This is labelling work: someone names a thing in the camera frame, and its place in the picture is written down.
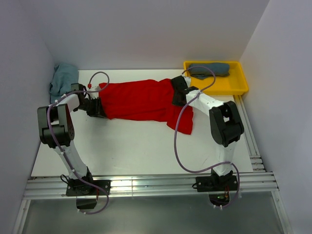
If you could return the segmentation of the red t shirt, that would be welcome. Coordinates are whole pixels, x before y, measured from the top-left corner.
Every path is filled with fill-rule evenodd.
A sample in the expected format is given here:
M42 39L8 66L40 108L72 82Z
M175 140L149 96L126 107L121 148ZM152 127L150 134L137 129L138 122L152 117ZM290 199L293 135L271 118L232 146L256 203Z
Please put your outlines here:
M174 130L182 110L181 106L172 104L174 92L168 78L147 79L110 83L99 97L108 119L165 122Z

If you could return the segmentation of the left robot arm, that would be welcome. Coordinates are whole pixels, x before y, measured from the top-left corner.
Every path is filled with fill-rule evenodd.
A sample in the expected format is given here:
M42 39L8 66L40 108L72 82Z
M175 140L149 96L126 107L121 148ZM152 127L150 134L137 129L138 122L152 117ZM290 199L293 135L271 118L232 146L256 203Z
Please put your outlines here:
M71 113L83 110L90 117L104 117L98 95L102 88L91 84L85 87L79 83L72 84L71 88L72 91L52 104L37 109L39 137L43 144L59 155L68 170L68 178L65 179L68 188L89 195L94 191L95 182L75 147Z

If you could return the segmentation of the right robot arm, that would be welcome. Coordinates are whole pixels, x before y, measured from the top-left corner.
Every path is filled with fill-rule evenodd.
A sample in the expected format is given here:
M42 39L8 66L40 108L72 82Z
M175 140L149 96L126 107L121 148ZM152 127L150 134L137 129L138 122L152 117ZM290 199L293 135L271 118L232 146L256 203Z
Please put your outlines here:
M186 79L182 75L171 79L171 85L174 89L172 104L182 107L175 125L175 158L179 166L186 172L199 174L210 170L212 187L216 190L222 190L233 176L233 169L238 170L233 164L233 157L236 144L244 133L244 126L237 105L233 101L223 102L203 93L214 83L200 90L191 86ZM183 166L177 152L177 132L184 111L188 107L194 107L209 117L211 136L216 145L215 157L218 163L199 171L192 171Z

